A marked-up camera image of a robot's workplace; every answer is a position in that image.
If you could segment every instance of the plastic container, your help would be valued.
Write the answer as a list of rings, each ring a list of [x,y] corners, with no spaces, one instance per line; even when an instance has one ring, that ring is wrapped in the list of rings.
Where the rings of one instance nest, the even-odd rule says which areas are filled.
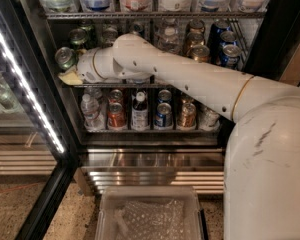
[[[151,12],[153,0],[119,0],[122,12]]]
[[[197,194],[190,186],[108,187],[102,195],[95,239],[202,240],[199,211]],[[134,221],[129,219],[133,214]]]
[[[194,12],[225,12],[229,10],[231,0],[192,0]]]
[[[114,12],[115,0],[80,0],[84,12]]]
[[[78,12],[79,0],[39,0],[41,6],[48,13]]]

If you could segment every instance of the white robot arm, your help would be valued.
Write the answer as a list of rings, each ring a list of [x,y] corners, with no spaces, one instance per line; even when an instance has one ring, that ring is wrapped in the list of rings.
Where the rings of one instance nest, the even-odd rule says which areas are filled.
[[[165,53],[131,34],[83,56],[79,76],[87,67],[96,81],[155,75],[234,121],[224,239],[300,239],[300,88]]]

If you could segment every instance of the plastic bottle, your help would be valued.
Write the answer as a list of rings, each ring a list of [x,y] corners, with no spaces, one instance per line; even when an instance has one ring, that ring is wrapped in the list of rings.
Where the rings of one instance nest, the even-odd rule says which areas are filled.
[[[145,130],[149,127],[148,101],[144,92],[138,92],[132,102],[131,127],[135,130]]]
[[[179,54],[181,50],[181,44],[179,40],[178,32],[173,27],[167,27],[164,30],[164,34],[159,36],[158,49],[161,51]]]
[[[81,101],[81,111],[85,118],[85,124],[88,127],[97,127],[100,106],[98,101],[90,94],[84,94]]]

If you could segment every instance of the light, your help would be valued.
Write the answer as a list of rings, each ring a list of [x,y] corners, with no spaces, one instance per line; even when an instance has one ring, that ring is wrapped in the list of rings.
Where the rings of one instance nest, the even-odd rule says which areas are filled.
[[[28,99],[31,100],[31,102],[33,103],[33,108],[36,111],[38,111],[38,114],[37,114],[38,118],[42,121],[43,126],[47,129],[48,134],[51,137],[52,142],[55,144],[56,149],[58,150],[59,153],[63,153],[65,151],[63,145],[61,144],[56,132],[54,131],[54,129],[53,129],[52,125],[50,124],[48,118],[46,117],[45,113],[43,112],[43,110],[41,108],[41,105],[37,101],[36,96],[31,91],[31,88],[30,88],[26,78],[24,77],[24,75],[22,73],[22,70],[19,68],[12,52],[10,51],[8,46],[6,45],[6,41],[5,41],[5,39],[4,39],[1,32],[0,32],[0,45],[1,45],[1,48],[2,48],[2,54],[3,54],[4,58],[8,62],[10,62],[10,64],[12,65],[12,72],[14,72],[17,75],[20,86],[25,91]]]

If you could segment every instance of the soda can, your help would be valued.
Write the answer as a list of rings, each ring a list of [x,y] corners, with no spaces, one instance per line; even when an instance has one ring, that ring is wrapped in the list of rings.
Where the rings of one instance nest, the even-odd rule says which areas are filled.
[[[192,103],[184,103],[177,120],[178,126],[192,127],[196,120],[196,106]]]
[[[0,104],[4,109],[14,109],[18,103],[10,89],[0,86]]]
[[[73,29],[69,32],[69,39],[71,48],[77,53],[81,53],[88,50],[87,41],[89,39],[88,34],[81,28]]]
[[[209,62],[210,49],[205,45],[195,45],[190,49],[189,57],[199,63]]]
[[[211,25],[207,46],[210,49],[211,63],[213,64],[218,57],[220,34],[227,30],[231,30],[231,26],[225,20],[217,20]]]
[[[87,48],[93,49],[97,47],[96,28],[92,20],[82,20],[79,28],[85,30],[88,34]]]
[[[197,32],[190,32],[186,36],[186,40],[183,45],[183,54],[185,56],[189,56],[189,52],[192,47],[195,45],[204,45],[204,35],[202,33],[197,33]]]
[[[155,125],[159,127],[169,127],[172,125],[172,111],[168,103],[161,103],[157,106]]]
[[[190,32],[204,34],[204,31],[205,31],[205,24],[202,20],[199,19],[193,19],[189,21],[186,27],[186,34]]]
[[[237,35],[233,31],[227,30],[220,34],[219,49],[227,44],[238,45]]]
[[[158,93],[158,104],[160,103],[168,103],[171,104],[172,94],[169,90],[161,90]]]
[[[114,89],[109,93],[109,103],[120,103],[123,105],[123,94],[120,90]]]
[[[130,26],[130,33],[144,38],[144,23],[141,21],[134,21]]]
[[[235,69],[240,61],[241,49],[233,44],[228,44],[219,52],[216,64],[221,67]]]
[[[58,66],[65,71],[77,64],[77,55],[75,51],[68,47],[62,47],[57,50],[54,58],[58,63]]]
[[[124,127],[126,125],[126,115],[120,103],[110,103],[107,114],[110,127]]]

